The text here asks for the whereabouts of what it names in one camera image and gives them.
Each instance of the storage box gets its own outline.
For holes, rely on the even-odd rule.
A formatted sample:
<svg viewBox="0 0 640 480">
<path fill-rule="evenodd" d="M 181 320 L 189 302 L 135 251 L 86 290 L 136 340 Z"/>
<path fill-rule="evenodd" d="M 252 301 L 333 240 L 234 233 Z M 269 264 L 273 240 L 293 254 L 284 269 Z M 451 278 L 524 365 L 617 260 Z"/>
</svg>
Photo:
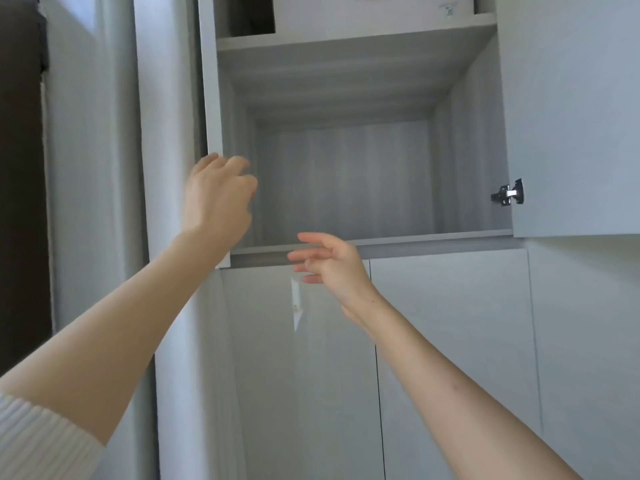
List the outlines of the storage box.
<svg viewBox="0 0 640 480">
<path fill-rule="evenodd" d="M 273 0 L 276 32 L 344 38 L 429 30 L 473 16 L 474 0 Z"/>
</svg>

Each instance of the tall cabinet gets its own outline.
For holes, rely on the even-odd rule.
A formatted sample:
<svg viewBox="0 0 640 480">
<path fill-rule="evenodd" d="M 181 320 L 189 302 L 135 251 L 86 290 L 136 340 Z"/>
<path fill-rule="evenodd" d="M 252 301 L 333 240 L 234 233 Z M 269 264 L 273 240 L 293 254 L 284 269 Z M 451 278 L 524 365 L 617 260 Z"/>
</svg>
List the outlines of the tall cabinet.
<svg viewBox="0 0 640 480">
<path fill-rule="evenodd" d="M 382 293 L 542 434 L 521 238 L 640 233 L 640 0 L 438 0 L 424 17 L 274 0 L 275 29 L 242 1 L 198 0 L 198 39 L 209 149 L 260 181 L 216 285 L 246 478 L 451 477 L 368 338 L 275 266 L 300 231 L 354 241 Z M 323 25 L 327 7 L 362 19 Z"/>
</svg>

